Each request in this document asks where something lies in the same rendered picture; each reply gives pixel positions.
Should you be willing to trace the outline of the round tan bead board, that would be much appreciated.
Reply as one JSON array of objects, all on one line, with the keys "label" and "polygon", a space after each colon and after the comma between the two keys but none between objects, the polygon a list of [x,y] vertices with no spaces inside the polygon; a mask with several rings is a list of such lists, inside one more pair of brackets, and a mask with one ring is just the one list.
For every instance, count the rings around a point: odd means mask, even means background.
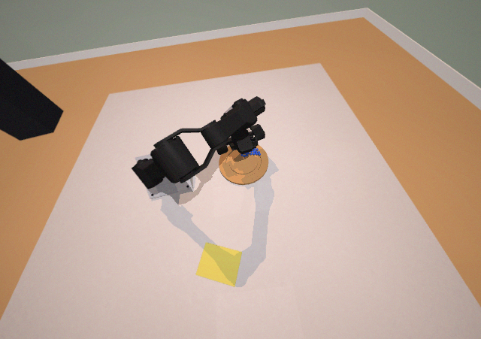
[{"label": "round tan bead board", "polygon": [[228,152],[219,158],[219,169],[223,177],[238,185],[248,185],[260,180],[268,169],[268,155],[261,146],[256,146],[261,155],[241,156],[228,146]]}]

